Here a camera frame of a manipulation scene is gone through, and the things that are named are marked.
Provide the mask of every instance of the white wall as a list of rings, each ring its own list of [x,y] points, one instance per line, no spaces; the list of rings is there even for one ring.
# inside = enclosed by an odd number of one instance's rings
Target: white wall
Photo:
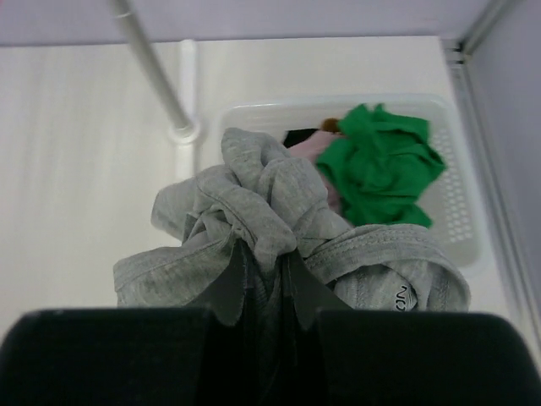
[[[540,22],[541,1],[519,2],[474,53],[470,65],[500,151],[501,180],[519,222],[537,292],[541,289]]]
[[[3,0],[0,45],[124,42],[108,0]],[[153,41],[464,34],[489,0],[134,0]]]
[[[157,47],[175,80],[176,44]],[[172,241],[169,120],[125,45],[0,49],[0,341],[24,312],[114,306],[112,266]]]

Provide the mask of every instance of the brown item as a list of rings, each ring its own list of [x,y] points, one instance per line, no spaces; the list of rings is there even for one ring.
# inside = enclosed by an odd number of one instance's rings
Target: brown item
[[[321,129],[328,133],[340,133],[338,121],[338,118],[327,118],[323,123],[321,123]]]

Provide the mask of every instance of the metal rod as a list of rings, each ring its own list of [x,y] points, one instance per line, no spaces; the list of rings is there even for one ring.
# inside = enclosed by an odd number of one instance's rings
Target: metal rod
[[[507,15],[521,0],[490,0],[481,14],[481,17],[473,24],[469,32],[461,40],[462,53],[471,56],[478,46],[489,35],[496,23]]]
[[[194,125],[178,102],[177,96],[167,80],[166,74],[132,9],[130,1],[110,0],[110,4],[118,25],[128,38],[135,57],[139,60],[142,69],[154,86],[175,129],[186,131],[193,128]]]

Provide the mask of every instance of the gray fabric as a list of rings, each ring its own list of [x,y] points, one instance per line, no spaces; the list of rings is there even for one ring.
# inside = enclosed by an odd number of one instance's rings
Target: gray fabric
[[[425,228],[352,228],[329,209],[312,164],[267,134],[228,129],[221,150],[224,165],[156,197],[152,224],[183,245],[119,261],[119,305],[187,304],[227,266],[241,238],[260,265],[267,300],[277,294],[276,258],[298,248],[308,269],[325,284],[336,281],[335,293],[355,309],[467,309],[466,282]]]

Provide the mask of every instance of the pink cloth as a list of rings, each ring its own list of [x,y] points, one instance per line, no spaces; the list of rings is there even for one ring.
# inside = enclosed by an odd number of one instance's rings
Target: pink cloth
[[[296,144],[287,150],[291,155],[297,158],[306,158],[315,165],[315,160],[324,150],[331,144],[332,141],[342,138],[341,134],[327,133],[326,131],[316,131],[306,141]],[[341,214],[340,195],[334,186],[320,173],[321,179],[327,188],[327,203],[334,212]]]

